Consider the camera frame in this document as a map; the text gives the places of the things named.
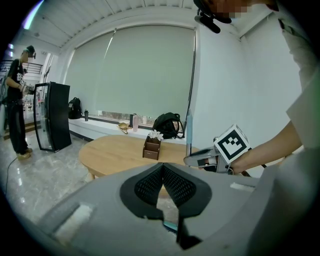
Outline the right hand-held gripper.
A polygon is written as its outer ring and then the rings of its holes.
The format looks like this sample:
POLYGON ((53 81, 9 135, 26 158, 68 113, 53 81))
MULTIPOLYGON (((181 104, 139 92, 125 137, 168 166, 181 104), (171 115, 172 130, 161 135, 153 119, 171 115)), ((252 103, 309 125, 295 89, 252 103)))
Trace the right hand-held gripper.
POLYGON ((217 165, 217 173, 233 175, 231 163, 250 149, 248 138, 237 124, 233 124, 218 136, 213 145, 214 147, 207 147, 186 156, 184 163, 190 167, 217 165))

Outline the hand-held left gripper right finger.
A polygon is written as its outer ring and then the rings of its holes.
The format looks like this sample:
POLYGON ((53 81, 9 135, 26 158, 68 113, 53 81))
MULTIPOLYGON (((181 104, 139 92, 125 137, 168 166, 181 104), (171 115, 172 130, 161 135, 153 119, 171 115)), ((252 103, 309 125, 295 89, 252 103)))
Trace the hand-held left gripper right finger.
POLYGON ((254 222, 239 213, 257 184, 255 178, 165 163, 163 185, 178 209, 178 229, 163 256, 248 256, 254 222))

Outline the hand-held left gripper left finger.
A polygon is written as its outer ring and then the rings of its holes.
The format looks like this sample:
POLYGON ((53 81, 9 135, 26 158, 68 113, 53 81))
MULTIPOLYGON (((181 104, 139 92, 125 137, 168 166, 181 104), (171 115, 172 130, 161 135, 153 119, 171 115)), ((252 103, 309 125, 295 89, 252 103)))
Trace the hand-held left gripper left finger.
POLYGON ((148 164, 100 177, 55 205, 33 236, 54 256, 173 256, 181 251, 160 219, 133 214, 121 200, 123 183, 148 164))

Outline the teal handled broom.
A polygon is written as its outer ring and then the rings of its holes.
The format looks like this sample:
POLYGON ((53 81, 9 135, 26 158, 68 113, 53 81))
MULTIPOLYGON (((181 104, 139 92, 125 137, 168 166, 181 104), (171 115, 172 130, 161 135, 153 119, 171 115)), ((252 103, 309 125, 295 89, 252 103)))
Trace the teal handled broom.
MULTIPOLYGON (((190 108, 187 110, 187 115, 186 115, 186 131, 187 131, 187 135, 186 135, 185 157, 188 157, 192 153, 192 140, 193 140, 193 116, 190 108)), ((174 234, 178 232, 178 226, 173 222, 165 220, 163 225, 167 230, 169 230, 174 234)))

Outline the person's right forearm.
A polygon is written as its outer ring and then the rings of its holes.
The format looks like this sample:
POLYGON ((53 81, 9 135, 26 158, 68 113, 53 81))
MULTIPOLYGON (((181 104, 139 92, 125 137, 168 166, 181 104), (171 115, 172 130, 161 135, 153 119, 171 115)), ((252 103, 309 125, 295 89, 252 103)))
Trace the person's right forearm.
POLYGON ((302 146, 301 139, 290 121, 274 138, 245 152, 231 163, 235 174, 287 157, 302 146))

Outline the brown wooden organiser box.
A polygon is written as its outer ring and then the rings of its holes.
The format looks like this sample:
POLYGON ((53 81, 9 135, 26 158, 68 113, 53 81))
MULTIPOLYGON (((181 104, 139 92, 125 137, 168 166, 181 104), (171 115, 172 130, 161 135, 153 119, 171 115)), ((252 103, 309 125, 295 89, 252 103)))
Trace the brown wooden organiser box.
POLYGON ((160 140, 147 136, 142 149, 142 157, 152 160, 158 160, 160 155, 160 148, 160 140))

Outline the white artificial flower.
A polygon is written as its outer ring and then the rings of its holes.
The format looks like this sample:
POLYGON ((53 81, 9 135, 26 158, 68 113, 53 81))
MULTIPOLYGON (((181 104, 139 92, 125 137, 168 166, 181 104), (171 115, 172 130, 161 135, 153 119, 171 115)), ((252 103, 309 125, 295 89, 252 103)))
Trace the white artificial flower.
POLYGON ((164 139, 164 135, 162 133, 160 133, 159 131, 157 130, 151 130, 149 133, 148 133, 148 136, 151 138, 151 139, 157 139, 158 141, 161 141, 164 139))

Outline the oval wooden coffee table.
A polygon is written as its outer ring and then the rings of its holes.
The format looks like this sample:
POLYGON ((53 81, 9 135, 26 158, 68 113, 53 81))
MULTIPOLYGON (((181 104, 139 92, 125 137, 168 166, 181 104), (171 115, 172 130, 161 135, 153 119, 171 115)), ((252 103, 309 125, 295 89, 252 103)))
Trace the oval wooden coffee table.
POLYGON ((79 161, 88 169, 92 179, 128 169, 156 164, 143 157, 144 138, 127 135, 107 135, 97 138, 79 151, 79 161))

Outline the person's grey shirt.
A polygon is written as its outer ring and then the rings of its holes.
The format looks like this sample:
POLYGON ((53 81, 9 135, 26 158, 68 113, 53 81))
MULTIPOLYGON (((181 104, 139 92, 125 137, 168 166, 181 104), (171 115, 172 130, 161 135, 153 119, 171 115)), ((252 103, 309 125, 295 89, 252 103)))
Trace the person's grey shirt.
POLYGON ((248 256, 303 256, 311 250, 311 225, 320 209, 320 59, 290 16, 277 15, 299 68, 301 94, 287 110, 302 146, 271 168, 270 196, 250 238, 248 256))

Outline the white window bench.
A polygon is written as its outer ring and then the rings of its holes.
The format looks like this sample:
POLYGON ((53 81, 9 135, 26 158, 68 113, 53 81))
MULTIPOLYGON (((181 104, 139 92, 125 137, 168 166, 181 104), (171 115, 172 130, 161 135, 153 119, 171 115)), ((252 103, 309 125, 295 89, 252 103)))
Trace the white window bench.
POLYGON ((69 131, 74 136, 86 141, 96 140, 104 136, 127 136, 132 138, 146 139, 150 130, 138 128, 136 132, 132 129, 127 131, 127 134, 121 131, 117 124, 84 118, 69 119, 69 131))

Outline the black glass door fridge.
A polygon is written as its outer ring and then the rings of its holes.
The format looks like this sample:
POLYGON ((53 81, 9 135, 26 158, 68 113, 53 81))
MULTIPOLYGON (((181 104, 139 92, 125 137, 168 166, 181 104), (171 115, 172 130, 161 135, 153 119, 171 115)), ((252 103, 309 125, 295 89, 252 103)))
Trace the black glass door fridge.
POLYGON ((34 87, 33 118, 39 149, 58 152, 72 144, 69 129, 70 86, 46 82, 34 87))

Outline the grey-green roller blind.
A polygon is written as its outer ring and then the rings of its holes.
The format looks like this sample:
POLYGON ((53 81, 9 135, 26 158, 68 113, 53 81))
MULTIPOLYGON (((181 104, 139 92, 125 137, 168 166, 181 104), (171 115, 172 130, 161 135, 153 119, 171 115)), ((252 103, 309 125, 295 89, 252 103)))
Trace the grey-green roller blind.
POLYGON ((184 119, 193 68, 194 31, 168 25, 117 30, 78 47, 67 69, 70 97, 99 111, 184 119))

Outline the black backpack with tan patch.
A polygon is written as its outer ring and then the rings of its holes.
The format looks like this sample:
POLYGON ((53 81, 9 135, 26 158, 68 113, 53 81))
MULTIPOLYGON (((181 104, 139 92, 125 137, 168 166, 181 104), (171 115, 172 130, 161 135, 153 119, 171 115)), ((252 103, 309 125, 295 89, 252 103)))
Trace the black backpack with tan patch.
POLYGON ((68 118, 71 120, 80 119, 82 117, 81 101, 79 98, 74 97, 68 103, 68 118))

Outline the wooden stair steps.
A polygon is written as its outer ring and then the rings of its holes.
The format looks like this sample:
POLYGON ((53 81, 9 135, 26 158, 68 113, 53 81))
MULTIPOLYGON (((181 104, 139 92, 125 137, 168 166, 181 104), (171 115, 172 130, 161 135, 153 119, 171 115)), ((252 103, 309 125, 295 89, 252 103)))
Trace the wooden stair steps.
MULTIPOLYGON (((35 125, 33 123, 26 123, 25 124, 25 132, 31 132, 35 130, 35 125)), ((4 132, 4 139, 7 140, 10 137, 10 131, 9 128, 7 128, 4 132)))

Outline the ceiling tube light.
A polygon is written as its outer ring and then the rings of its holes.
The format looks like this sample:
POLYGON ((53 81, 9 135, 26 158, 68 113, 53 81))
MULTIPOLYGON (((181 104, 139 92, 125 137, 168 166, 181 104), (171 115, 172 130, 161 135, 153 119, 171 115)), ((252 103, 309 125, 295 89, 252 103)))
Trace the ceiling tube light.
POLYGON ((44 3, 45 0, 40 0, 36 3, 36 5, 34 7, 31 8, 31 11, 28 13, 28 15, 26 16, 26 18, 24 19, 23 23, 22 23, 22 27, 25 30, 29 30, 31 27, 31 24, 38 12, 38 10, 40 9, 41 5, 44 3))

